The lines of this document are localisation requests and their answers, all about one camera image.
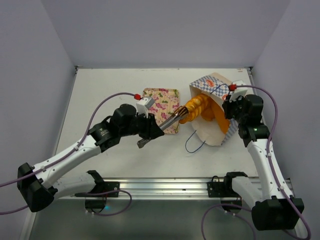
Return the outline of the metal serving tongs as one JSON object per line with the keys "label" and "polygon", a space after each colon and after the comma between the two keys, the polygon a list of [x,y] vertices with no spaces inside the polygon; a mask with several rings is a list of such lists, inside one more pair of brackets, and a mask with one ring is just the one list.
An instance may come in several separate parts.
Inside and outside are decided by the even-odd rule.
{"label": "metal serving tongs", "polygon": [[[178,107],[167,120],[165,120],[163,123],[159,125],[159,128],[164,132],[164,130],[171,127],[174,123],[184,119],[188,115],[188,113],[189,111],[186,106]],[[142,138],[137,142],[137,146],[139,149],[141,149],[150,141],[151,141],[150,139]]]}

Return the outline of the blue checkered paper bag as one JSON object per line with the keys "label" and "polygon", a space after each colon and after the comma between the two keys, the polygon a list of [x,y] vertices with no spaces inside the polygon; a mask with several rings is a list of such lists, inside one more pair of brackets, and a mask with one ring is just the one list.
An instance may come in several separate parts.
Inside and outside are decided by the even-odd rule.
{"label": "blue checkered paper bag", "polygon": [[208,146],[220,147],[238,131],[235,120],[225,118],[223,102],[229,95],[229,81],[217,72],[189,84],[188,115],[180,124],[191,123],[194,133]]}

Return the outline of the twisted fake bread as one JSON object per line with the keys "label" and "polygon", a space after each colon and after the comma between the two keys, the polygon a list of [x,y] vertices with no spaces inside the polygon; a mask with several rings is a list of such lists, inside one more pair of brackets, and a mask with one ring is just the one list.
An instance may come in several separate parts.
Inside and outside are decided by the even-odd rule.
{"label": "twisted fake bread", "polygon": [[191,98],[184,106],[188,109],[188,115],[179,120],[180,124],[185,124],[187,122],[192,122],[197,117],[201,116],[201,113],[208,107],[212,105],[214,101],[211,97],[206,94],[198,94]]}

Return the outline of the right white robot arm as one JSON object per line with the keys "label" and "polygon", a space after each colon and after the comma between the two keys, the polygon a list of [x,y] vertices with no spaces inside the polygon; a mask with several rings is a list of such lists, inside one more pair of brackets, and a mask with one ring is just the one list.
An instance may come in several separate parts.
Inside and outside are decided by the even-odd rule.
{"label": "right white robot arm", "polygon": [[268,142],[270,131],[262,123],[263,99],[254,94],[228,95],[222,104],[228,120],[238,124],[238,134],[253,159],[260,188],[255,187],[244,173],[227,173],[229,180],[223,183],[227,196],[240,195],[251,209],[255,228],[266,230],[292,230],[305,206],[288,187],[278,166],[273,146]]}

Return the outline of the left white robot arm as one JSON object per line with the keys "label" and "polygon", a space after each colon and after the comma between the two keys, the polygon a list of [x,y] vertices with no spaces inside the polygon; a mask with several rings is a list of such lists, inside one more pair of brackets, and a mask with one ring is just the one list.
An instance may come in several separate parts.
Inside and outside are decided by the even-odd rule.
{"label": "left white robot arm", "polygon": [[121,138],[138,135],[154,140],[164,135],[152,113],[138,113],[130,104],[122,104],[113,115],[89,129],[84,137],[57,155],[31,166],[22,164],[17,171],[17,188],[31,212],[39,212],[53,201],[68,195],[99,196],[107,186],[95,170],[65,178],[64,175],[84,161],[118,145]]}

